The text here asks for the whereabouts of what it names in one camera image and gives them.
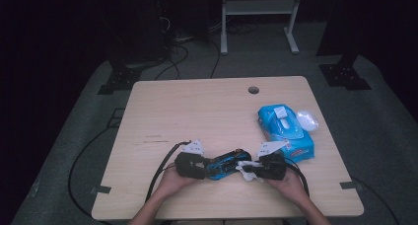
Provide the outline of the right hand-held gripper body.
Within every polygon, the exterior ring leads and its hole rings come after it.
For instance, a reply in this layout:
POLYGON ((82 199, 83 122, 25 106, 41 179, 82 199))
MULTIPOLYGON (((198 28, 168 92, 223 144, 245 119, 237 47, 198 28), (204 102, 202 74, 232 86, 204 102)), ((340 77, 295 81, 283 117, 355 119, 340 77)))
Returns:
POLYGON ((281 149, 287 144, 286 140, 261 144, 257 152, 258 161, 261 164, 261 168, 256 172, 259 177, 277 181, 284 179, 287 166, 281 149))

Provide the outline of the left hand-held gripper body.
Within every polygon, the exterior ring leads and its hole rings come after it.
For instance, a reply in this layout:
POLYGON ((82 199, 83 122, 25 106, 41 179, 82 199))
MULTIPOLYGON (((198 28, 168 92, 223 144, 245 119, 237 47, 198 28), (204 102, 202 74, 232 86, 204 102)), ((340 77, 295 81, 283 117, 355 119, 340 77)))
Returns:
POLYGON ((203 154, 200 140, 186 144, 174 160, 177 173, 182 177, 204 180, 206 173, 203 154))

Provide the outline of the white wet wipe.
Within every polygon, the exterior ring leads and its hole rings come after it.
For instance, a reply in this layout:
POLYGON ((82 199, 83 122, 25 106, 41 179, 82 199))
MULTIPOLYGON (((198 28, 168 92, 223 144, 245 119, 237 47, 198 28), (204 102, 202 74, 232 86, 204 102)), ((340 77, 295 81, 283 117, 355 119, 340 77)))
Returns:
POLYGON ((259 180, 262 182, 262 179, 259 178, 255 173, 246 173, 244 167, 253 167, 252 161, 238 161, 236 169, 243 174, 244 180, 251 182, 252 180, 259 180))

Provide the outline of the blue toy car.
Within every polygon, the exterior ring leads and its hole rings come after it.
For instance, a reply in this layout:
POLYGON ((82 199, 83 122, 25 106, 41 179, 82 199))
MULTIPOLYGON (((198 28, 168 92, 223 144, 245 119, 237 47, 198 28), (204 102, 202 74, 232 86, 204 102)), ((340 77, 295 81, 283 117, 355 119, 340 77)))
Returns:
POLYGON ((210 175, 209 180, 218 181, 235 173, 238 161, 250 161, 251 156, 243 149, 236 149, 213 159, 215 162, 205 166, 205 170, 210 175))

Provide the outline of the blue wet wipes pack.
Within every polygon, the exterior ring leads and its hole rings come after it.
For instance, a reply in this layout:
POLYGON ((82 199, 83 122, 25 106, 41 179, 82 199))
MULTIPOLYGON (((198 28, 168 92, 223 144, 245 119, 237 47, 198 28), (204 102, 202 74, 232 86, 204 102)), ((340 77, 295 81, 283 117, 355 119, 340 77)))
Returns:
POLYGON ((310 132, 318 129, 318 121, 310 112, 294 112, 287 105, 264 106, 258 111, 258 124, 266 137, 257 157, 280 153, 294 162, 314 157, 314 141, 310 132))

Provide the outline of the person's left hand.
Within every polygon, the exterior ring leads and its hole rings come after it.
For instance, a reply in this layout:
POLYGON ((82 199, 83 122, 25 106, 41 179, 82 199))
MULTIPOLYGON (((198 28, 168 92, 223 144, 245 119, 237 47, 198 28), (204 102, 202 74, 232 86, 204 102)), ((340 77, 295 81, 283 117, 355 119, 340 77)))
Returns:
POLYGON ((167 199, 195 182, 196 179, 180 176, 175 164, 169 164, 163 173, 154 195, 158 198, 167 199))

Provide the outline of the person's right hand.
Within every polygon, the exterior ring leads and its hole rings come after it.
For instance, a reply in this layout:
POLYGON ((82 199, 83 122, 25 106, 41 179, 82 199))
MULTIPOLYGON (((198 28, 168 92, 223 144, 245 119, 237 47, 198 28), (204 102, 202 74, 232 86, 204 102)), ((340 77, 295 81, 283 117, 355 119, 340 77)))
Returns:
POLYGON ((272 187, 277 189, 286 199, 300 206, 309 199, 304 190, 300 177, 288 169, 284 178, 280 181, 266 180, 272 187))

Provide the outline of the black stand base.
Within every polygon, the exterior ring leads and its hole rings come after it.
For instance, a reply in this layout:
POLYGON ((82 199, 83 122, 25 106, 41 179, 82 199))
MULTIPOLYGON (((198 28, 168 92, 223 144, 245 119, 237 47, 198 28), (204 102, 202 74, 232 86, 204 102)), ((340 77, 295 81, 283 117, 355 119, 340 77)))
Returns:
POLYGON ((356 55, 344 54, 337 63, 320 64, 319 69, 331 87, 345 87, 347 90, 370 90, 369 83, 354 69, 356 55))
POLYGON ((105 84, 101 85, 99 95, 111 95, 115 91, 128 91, 139 81, 142 71, 138 68, 113 68, 105 84))

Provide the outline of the white metal stand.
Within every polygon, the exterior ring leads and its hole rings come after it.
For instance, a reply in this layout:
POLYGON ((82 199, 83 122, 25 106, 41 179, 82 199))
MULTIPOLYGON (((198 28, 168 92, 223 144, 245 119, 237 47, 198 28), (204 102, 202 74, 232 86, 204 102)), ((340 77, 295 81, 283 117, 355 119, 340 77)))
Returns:
POLYGON ((222 0, 220 52, 228 53, 227 18, 230 16, 289 15, 285 37, 293 54, 300 52, 293 36, 293 29, 301 0, 222 0))

